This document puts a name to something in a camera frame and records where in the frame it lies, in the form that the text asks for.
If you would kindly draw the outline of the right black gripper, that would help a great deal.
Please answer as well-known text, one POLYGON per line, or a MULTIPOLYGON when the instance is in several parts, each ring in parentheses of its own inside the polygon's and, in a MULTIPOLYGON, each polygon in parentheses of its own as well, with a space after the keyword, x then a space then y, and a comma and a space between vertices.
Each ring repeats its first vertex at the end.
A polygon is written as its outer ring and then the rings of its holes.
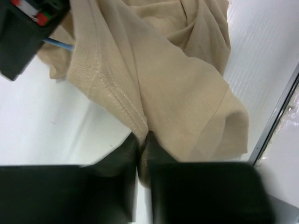
POLYGON ((14 81, 70 10, 68 0, 0 2, 0 73, 14 81))

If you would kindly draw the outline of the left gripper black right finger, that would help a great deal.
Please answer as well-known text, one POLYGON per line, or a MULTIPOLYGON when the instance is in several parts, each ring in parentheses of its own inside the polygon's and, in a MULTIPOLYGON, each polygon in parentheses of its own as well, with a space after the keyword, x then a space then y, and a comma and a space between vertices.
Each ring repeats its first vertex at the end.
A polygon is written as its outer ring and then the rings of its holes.
POLYGON ((178 162, 146 138, 152 222, 155 224, 273 224, 262 180, 246 162, 178 162))

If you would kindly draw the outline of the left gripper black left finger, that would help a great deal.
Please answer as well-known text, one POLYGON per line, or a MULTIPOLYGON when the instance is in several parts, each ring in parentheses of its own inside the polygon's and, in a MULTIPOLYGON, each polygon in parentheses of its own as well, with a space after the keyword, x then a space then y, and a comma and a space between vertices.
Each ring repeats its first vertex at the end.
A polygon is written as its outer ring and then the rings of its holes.
POLYGON ((2 166, 3 224, 127 224, 134 220, 133 134, 94 165, 2 166))

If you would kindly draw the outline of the light blue wire hanger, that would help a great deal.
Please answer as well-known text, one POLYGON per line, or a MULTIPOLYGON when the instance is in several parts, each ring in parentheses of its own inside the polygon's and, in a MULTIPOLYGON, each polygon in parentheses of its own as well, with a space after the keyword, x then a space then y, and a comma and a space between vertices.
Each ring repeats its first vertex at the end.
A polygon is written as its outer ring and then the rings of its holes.
POLYGON ((64 42, 60 42, 60 41, 57 41, 57 40, 54 40, 54 39, 51 39, 51 38, 44 39, 44 42, 45 43, 49 43, 49 44, 54 45, 54 46, 57 46, 57 47, 60 47, 60 48, 63 48, 63 49, 66 49, 68 51, 72 51, 73 50, 73 46, 72 45, 66 44, 64 42))

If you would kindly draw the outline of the beige t shirt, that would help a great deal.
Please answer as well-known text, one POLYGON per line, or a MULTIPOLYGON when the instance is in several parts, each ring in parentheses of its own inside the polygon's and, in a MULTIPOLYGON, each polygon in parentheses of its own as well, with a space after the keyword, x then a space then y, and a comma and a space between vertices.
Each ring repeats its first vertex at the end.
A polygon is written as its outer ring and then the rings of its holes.
POLYGON ((72 0, 38 57, 128 127, 148 161, 223 161, 247 152, 249 116, 223 75, 231 50, 227 0, 72 0))

